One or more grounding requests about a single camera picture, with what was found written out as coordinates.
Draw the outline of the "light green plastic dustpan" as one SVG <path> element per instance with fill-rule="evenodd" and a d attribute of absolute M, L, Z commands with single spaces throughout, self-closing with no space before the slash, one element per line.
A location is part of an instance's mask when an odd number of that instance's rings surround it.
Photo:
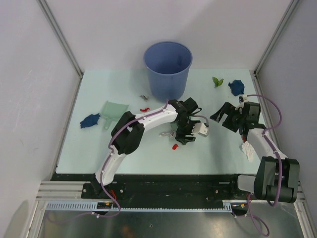
<path fill-rule="evenodd" d="M 105 120 L 104 130 L 108 130 L 112 122 L 118 121 L 127 111 L 129 105 L 106 101 L 101 109 L 101 117 Z"/>

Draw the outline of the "light green hand brush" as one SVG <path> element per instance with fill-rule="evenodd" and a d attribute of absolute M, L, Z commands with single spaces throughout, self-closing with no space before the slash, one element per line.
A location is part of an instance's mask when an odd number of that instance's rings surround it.
<path fill-rule="evenodd" d="M 171 123 L 170 126 L 171 126 L 172 131 L 177 131 L 178 126 L 176 123 Z"/>

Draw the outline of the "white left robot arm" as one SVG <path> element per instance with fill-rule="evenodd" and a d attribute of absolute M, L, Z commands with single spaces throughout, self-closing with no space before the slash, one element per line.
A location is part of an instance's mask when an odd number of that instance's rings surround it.
<path fill-rule="evenodd" d="M 199 109 L 192 98 L 186 101 L 169 100 L 162 107 L 141 114 L 125 112 L 111 132 L 108 154 L 103 165 L 91 179 L 92 192 L 98 198 L 109 194 L 109 184 L 123 159 L 137 150 L 145 132 L 160 125 L 177 126 L 174 139 L 182 145 L 194 142 L 196 135 L 208 136 L 209 122 L 205 116 L 196 115 Z"/>

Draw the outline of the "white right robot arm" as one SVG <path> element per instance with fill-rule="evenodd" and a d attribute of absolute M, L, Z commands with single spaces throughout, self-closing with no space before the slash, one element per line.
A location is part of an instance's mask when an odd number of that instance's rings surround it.
<path fill-rule="evenodd" d="M 240 199 L 246 192 L 252 193 L 258 200 L 294 203 L 297 199 L 300 165 L 296 159 L 283 154 L 270 138 L 267 128 L 259 122 L 261 107 L 258 103 L 245 102 L 235 107 L 229 102 L 213 115 L 211 120 L 222 122 L 222 126 L 238 132 L 254 149 L 260 165 L 255 175 L 240 174 L 237 182 L 229 185 L 229 195 Z"/>

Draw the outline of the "dark blue paper scrap right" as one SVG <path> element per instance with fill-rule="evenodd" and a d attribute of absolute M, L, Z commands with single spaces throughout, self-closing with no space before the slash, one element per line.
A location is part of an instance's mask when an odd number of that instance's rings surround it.
<path fill-rule="evenodd" d="M 233 80 L 232 82 L 228 83 L 228 86 L 230 87 L 233 96 L 244 94 L 245 85 L 241 80 Z"/>

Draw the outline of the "green paper scrap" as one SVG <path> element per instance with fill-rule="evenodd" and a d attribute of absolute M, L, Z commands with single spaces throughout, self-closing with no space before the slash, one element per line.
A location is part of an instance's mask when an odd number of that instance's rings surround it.
<path fill-rule="evenodd" d="M 212 80 L 213 80 L 215 88 L 221 86 L 223 84 L 223 82 L 224 82 L 223 78 L 218 79 L 217 77 L 213 77 Z"/>

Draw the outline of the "white paper scrap right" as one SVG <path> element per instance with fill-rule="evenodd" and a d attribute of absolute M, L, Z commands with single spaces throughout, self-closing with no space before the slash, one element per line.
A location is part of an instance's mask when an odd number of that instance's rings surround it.
<path fill-rule="evenodd" d="M 255 150 L 254 150 L 253 146 L 248 141 L 243 142 L 240 145 L 240 149 L 245 154 L 245 156 L 249 162 L 252 162 L 254 160 Z"/>

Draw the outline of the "red paper scrap upper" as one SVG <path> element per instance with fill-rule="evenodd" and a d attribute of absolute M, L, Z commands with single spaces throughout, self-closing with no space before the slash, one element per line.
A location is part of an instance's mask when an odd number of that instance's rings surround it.
<path fill-rule="evenodd" d="M 147 112 L 147 111 L 149 111 L 149 110 L 150 110 L 150 108 L 148 108 L 148 107 L 147 107 L 147 108 L 144 108 L 144 109 L 140 109 L 141 112 Z"/>

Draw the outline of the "blue plastic waste bin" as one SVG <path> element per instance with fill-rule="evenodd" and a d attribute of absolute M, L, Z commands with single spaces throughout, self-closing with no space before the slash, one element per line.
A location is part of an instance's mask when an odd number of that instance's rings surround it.
<path fill-rule="evenodd" d="M 150 91 L 160 102 L 180 99 L 185 92 L 193 56 L 178 42 L 158 42 L 144 52 Z"/>

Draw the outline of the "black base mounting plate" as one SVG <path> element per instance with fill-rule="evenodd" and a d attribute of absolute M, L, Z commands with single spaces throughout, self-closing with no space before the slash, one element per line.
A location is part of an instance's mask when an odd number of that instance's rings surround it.
<path fill-rule="evenodd" d="M 83 182 L 83 198 L 104 199 L 112 196 L 116 200 L 131 198 L 136 194 L 149 195 L 204 195 L 216 200 L 246 199 L 248 192 L 237 186 L 237 174 L 224 175 L 115 175 L 104 188 L 94 174 L 57 174 L 51 181 Z"/>

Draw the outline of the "large dark blue paper scrap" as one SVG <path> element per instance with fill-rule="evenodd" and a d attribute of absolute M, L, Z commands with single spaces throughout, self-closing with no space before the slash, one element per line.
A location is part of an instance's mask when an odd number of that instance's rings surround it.
<path fill-rule="evenodd" d="M 100 116 L 100 114 L 90 114 L 80 122 L 80 128 L 88 128 L 98 124 Z"/>

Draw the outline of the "aluminium frame post right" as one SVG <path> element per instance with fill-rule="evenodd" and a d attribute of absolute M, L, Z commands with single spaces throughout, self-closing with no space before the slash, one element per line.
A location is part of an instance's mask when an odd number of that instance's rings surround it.
<path fill-rule="evenodd" d="M 264 53 L 262 54 L 259 62 L 257 63 L 257 65 L 253 71 L 255 76 L 258 76 L 258 74 L 260 73 L 263 65 L 265 64 L 265 62 L 269 58 L 270 54 L 272 53 L 273 49 L 275 48 L 276 44 L 278 43 L 279 38 L 282 36 L 284 31 L 286 30 L 287 25 L 291 21 L 291 18 L 293 17 L 295 12 L 297 11 L 297 8 L 299 7 L 301 2 L 302 2 L 302 0 L 291 0 L 290 1 L 285 13 L 283 14 L 283 16 L 282 16 L 282 18 L 281 18 L 281 20 L 276 28 L 276 30 L 274 31 L 273 36 L 271 37 Z"/>

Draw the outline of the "aluminium frame post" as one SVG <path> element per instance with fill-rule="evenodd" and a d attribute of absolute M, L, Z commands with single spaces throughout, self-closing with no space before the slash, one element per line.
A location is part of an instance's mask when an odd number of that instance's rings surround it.
<path fill-rule="evenodd" d="M 263 65 L 265 64 L 265 62 L 269 58 L 270 54 L 272 53 L 273 49 L 275 48 L 276 44 L 278 43 L 279 38 L 282 36 L 284 31 L 286 30 L 287 25 L 291 21 L 291 18 L 293 17 L 295 12 L 297 11 L 297 8 L 299 7 L 301 2 L 302 2 L 302 0 L 291 0 L 290 1 L 285 13 L 283 14 L 283 16 L 282 16 L 282 18 L 281 18 L 281 20 L 276 28 L 276 30 L 274 31 L 273 36 L 271 37 L 264 53 L 262 54 L 259 62 L 257 63 L 257 65 L 253 71 L 255 76 L 258 76 L 258 74 L 260 73 Z"/>
<path fill-rule="evenodd" d="M 64 53 L 66 54 L 66 57 L 70 61 L 73 69 L 75 70 L 78 77 L 80 79 L 82 79 L 84 72 L 80 68 L 79 63 L 78 63 L 70 45 L 69 45 L 56 17 L 54 16 L 54 13 L 51 10 L 49 4 L 47 3 L 46 0 L 36 0 L 36 2 L 38 3 L 41 11 L 43 12 L 45 18 L 47 19 L 53 33 L 55 34 L 61 48 L 63 49 Z"/>

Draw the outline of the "aluminium frame rail front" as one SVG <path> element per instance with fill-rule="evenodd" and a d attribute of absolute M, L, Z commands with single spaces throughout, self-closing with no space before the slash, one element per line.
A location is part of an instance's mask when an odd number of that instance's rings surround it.
<path fill-rule="evenodd" d="M 83 198 L 82 188 L 84 183 L 63 183 L 63 182 L 44 182 L 40 185 L 37 198 L 46 200 L 57 201 L 96 201 L 103 202 L 105 206 L 109 206 L 112 196 L 104 199 L 97 198 Z M 123 208 L 178 208 L 178 209 L 194 209 L 194 208 L 220 208 L 225 202 L 229 203 L 246 203 L 246 199 L 238 200 L 216 200 L 204 195 L 149 195 L 149 194 L 136 194 L 131 198 L 116 200 Z"/>

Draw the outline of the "aluminium frame post left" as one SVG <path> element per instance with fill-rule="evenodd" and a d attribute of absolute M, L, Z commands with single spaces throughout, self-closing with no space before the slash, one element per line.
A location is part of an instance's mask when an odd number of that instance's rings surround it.
<path fill-rule="evenodd" d="M 36 0 L 36 2 L 38 3 L 41 11 L 43 12 L 45 18 L 47 19 L 53 33 L 55 34 L 61 48 L 63 49 L 64 53 L 66 54 L 66 57 L 70 61 L 73 69 L 75 70 L 78 77 L 80 79 L 82 79 L 84 72 L 80 68 L 79 63 L 78 63 L 70 45 L 69 45 L 56 17 L 54 16 L 54 13 L 51 10 L 49 4 L 47 3 L 46 0 Z"/>

